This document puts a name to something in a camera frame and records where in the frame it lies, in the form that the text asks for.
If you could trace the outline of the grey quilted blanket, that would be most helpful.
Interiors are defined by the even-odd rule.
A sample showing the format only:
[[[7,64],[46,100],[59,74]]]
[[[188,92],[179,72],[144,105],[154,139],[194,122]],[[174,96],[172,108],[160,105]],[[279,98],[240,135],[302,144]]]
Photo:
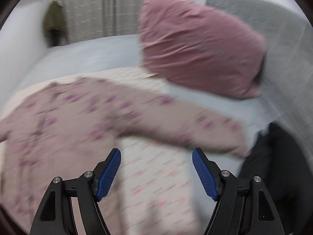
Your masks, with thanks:
[[[312,159],[312,26],[262,0],[206,0],[259,32],[267,53],[258,98],[270,120],[289,129]]]

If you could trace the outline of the olive green hanging jacket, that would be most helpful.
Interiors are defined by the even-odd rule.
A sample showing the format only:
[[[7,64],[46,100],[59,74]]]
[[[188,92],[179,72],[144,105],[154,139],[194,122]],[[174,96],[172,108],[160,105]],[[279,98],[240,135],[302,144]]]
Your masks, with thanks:
[[[61,46],[67,41],[67,26],[63,7],[52,1],[43,20],[43,33],[50,47]]]

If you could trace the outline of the beige purple floral garment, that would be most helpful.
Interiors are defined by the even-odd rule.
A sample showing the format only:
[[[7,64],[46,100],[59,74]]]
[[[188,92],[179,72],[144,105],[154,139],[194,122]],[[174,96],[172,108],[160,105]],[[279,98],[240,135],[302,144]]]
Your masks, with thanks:
[[[3,208],[29,231],[54,177],[91,170],[129,134],[242,158],[249,153],[240,122],[214,111],[106,79],[54,83],[1,121]]]

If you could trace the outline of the pink pillow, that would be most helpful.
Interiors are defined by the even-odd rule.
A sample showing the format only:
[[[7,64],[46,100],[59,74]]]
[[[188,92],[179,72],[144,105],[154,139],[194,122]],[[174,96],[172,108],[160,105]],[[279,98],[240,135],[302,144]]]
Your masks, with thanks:
[[[190,0],[143,0],[142,66],[168,81],[235,99],[259,96],[264,37],[236,16]]]

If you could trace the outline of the white floral patterned sheet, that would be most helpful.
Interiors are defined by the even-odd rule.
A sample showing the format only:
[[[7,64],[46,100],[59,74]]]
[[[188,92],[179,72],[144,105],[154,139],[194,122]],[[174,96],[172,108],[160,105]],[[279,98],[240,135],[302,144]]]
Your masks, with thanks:
[[[54,83],[73,81],[74,78],[68,76],[58,78]],[[44,82],[17,92],[8,104],[8,110],[11,113],[25,98],[54,83]],[[192,206],[190,158],[185,150],[138,137],[119,138],[118,143],[122,164],[108,196],[99,204],[110,232],[196,233],[199,221]],[[12,221],[12,227],[20,228],[2,203],[1,207],[7,219]]]

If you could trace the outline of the grey patterned curtain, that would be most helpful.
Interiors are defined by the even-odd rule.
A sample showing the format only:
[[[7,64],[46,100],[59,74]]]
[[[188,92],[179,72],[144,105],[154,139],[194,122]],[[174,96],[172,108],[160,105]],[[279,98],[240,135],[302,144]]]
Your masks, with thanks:
[[[56,0],[62,7],[66,43],[135,34],[143,0]]]

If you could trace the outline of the black garment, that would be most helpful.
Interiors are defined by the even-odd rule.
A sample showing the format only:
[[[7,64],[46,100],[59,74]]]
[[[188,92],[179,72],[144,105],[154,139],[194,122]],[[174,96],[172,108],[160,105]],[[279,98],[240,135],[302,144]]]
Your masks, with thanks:
[[[285,234],[312,234],[312,172],[300,146],[277,123],[259,134],[239,178],[264,181]]]

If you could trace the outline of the light blue bed sheet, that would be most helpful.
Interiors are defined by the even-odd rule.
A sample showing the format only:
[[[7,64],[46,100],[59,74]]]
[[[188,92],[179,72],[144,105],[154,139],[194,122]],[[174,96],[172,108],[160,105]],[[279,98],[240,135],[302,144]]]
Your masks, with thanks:
[[[75,44],[48,48],[34,63],[17,85],[22,90],[31,85],[64,76],[95,73],[122,67],[138,68],[141,61],[136,35],[105,37]],[[256,142],[257,132],[267,128],[271,114],[265,107],[264,97],[249,100],[232,100],[213,94],[190,90],[167,83],[169,93],[194,104],[219,111],[244,122],[248,144]]]

